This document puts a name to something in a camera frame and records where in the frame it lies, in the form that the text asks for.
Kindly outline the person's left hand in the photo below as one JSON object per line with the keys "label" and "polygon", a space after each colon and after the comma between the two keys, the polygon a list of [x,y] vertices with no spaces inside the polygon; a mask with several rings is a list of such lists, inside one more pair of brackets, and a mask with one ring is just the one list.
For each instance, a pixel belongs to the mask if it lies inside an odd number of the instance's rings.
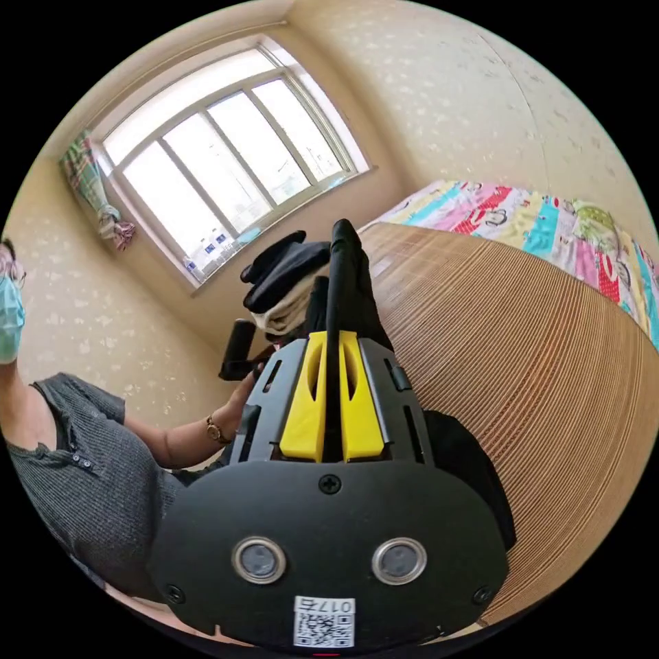
{"label": "person's left hand", "polygon": [[216,411],[213,418],[225,440],[233,441],[235,438],[244,407],[263,368],[263,362],[257,363],[252,371],[236,386],[228,401]]}

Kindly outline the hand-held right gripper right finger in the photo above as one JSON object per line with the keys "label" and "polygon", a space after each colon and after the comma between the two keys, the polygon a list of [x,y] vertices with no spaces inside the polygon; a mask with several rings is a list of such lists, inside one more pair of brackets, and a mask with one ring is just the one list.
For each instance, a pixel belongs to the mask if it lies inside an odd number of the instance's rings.
{"label": "hand-held right gripper right finger", "polygon": [[384,439],[358,337],[339,332],[340,431],[347,463],[378,459]]}

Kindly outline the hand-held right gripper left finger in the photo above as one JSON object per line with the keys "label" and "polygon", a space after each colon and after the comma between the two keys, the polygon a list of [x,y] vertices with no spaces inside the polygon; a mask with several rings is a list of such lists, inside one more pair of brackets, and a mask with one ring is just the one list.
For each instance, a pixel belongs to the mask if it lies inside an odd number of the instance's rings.
{"label": "hand-held right gripper left finger", "polygon": [[327,333],[312,332],[305,346],[279,449],[286,459],[320,462],[327,409]]}

